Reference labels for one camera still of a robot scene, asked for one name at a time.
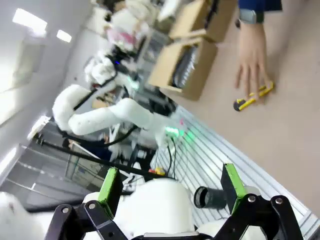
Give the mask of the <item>person's left hand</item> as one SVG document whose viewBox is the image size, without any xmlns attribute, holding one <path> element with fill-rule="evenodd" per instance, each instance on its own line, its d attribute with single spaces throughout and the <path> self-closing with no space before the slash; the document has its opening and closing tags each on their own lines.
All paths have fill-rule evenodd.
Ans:
<svg viewBox="0 0 320 240">
<path fill-rule="evenodd" d="M 272 83 L 267 71 L 267 39 L 262 23 L 240 23 L 237 60 L 235 87 L 243 85 L 247 99 L 254 93 L 256 102 L 262 102 L 260 80 L 267 87 Z"/>
</svg>

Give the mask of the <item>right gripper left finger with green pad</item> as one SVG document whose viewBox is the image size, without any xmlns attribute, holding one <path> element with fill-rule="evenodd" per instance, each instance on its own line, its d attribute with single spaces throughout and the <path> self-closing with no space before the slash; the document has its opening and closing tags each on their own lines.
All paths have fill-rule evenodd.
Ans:
<svg viewBox="0 0 320 240">
<path fill-rule="evenodd" d="M 101 240 L 126 240 L 114 222 L 122 191 L 120 172 L 111 167 L 97 200 L 89 200 L 77 207 L 61 204 L 55 209 L 45 239 L 83 240 L 86 233 L 96 232 Z"/>
</svg>

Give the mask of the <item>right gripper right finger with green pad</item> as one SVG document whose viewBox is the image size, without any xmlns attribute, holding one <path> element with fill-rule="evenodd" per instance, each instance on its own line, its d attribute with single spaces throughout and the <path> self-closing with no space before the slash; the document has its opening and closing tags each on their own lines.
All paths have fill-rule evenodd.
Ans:
<svg viewBox="0 0 320 240">
<path fill-rule="evenodd" d="M 225 163 L 220 180 L 230 217 L 220 229 L 222 240 L 240 240 L 248 227 L 259 227 L 267 240 L 302 240 L 290 201 L 284 195 L 270 200 L 248 193 L 232 163 Z"/>
</svg>

